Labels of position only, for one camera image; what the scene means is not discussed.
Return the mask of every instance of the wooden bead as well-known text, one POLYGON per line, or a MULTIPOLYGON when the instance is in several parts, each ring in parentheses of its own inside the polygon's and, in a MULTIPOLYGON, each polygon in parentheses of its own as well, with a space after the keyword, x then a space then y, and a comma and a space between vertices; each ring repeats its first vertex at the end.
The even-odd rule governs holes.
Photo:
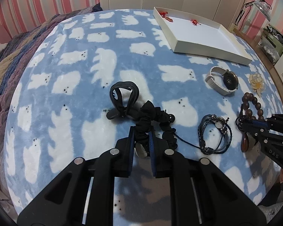
POLYGON ((254 97, 254 99, 252 100, 252 103, 255 105, 256 103, 258 103, 258 99, 256 97, 254 97))
POLYGON ((263 110, 259 109, 257 113, 258 113, 258 116, 262 116, 263 115, 263 110))
POLYGON ((253 101, 254 100, 254 94, 250 93, 248 95, 248 99, 249 99, 249 101, 253 101))
POLYGON ((243 153, 246 152, 246 151, 248 150, 249 146, 250 146, 250 142, 249 142, 249 140, 248 140, 248 135, 247 135, 247 133, 244 133, 244 134, 242 135, 241 151, 242 151, 243 153))
POLYGON ((252 110, 248 109, 248 110, 245 111, 245 114, 247 116, 251 117, 253 115, 253 112, 252 112, 252 110))
POLYGON ((243 97, 242 97, 242 102, 244 103, 244 102, 248 102, 248 96, 247 95, 244 95, 243 97))
POLYGON ((250 107, 249 102, 244 102, 243 103, 243 109, 246 111, 250 107))
POLYGON ((258 102, 258 103, 255 104, 255 107, 256 107, 256 110, 259 110, 259 109, 261 109, 261 104, 258 102))

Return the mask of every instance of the robotic arm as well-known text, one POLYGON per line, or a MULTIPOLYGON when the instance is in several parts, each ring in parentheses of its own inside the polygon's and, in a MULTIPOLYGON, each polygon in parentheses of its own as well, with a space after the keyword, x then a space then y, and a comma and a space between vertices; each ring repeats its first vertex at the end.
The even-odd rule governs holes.
POLYGON ((256 144, 260 143, 261 152, 283 168, 283 114, 272 114, 261 122, 242 115, 241 107, 236 125, 240 131, 251 134, 256 144))
MULTIPOLYGON (((134 131, 131 127, 128 137, 98 158, 74 159, 20 213, 17 224, 0 207, 0 225, 83 226, 88 187, 94 177, 86 225, 112 226, 114 178, 131 174, 134 131)), ((193 161, 169 149, 166 140, 155 136, 153 126, 149 149, 153 175, 170 179, 172 226, 266 225, 259 208, 209 159, 193 161)), ((268 223, 278 225, 283 226, 283 207, 268 223)))

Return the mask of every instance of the watch face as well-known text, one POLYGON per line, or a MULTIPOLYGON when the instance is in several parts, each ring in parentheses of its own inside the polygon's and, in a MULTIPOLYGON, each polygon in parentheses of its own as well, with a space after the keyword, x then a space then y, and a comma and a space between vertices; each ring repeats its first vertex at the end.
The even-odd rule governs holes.
POLYGON ((238 78, 230 71, 223 75, 223 83, 228 90, 235 90, 238 88, 238 78))

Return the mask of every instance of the metal screw head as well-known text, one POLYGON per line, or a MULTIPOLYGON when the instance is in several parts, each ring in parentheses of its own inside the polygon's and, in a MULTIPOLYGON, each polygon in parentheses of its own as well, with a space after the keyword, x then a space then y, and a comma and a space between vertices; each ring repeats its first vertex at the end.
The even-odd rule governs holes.
POLYGON ((79 164, 82 164, 83 161, 84 161, 84 160, 83 160, 82 157, 77 157, 77 158, 75 158, 74 163, 75 163, 76 165, 79 165, 79 164))
POLYGON ((110 150, 110 154, 111 155, 117 155, 119 153, 119 150, 118 149, 111 149, 110 150))
POLYGON ((200 163, 201 163, 202 165, 208 165, 208 164, 210 164, 210 160, 209 160, 208 158, 202 158, 202 159, 200 160, 200 163))
POLYGON ((166 149, 166 150, 165 150, 165 154, 166 154, 166 155, 173 155, 173 154, 174 154, 174 150, 172 150, 172 149, 166 149))

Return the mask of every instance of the pink striped wallpaper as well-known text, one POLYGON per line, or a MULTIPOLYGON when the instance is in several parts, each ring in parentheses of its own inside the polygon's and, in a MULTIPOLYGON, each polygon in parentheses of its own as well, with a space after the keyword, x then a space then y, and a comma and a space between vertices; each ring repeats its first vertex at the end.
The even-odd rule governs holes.
POLYGON ((30 31, 57 13, 68 13, 100 0, 1 0, 0 25, 11 37, 30 31))
MULTIPOLYGON (((251 11, 243 23, 241 31, 247 34, 251 38, 255 38, 261 35, 262 30, 269 23, 275 26, 283 34, 283 0, 266 0, 272 6, 271 21, 269 22, 265 19, 264 15, 261 14, 254 6, 251 7, 251 11)), ((239 28, 242 24, 244 17, 240 21, 239 28)))

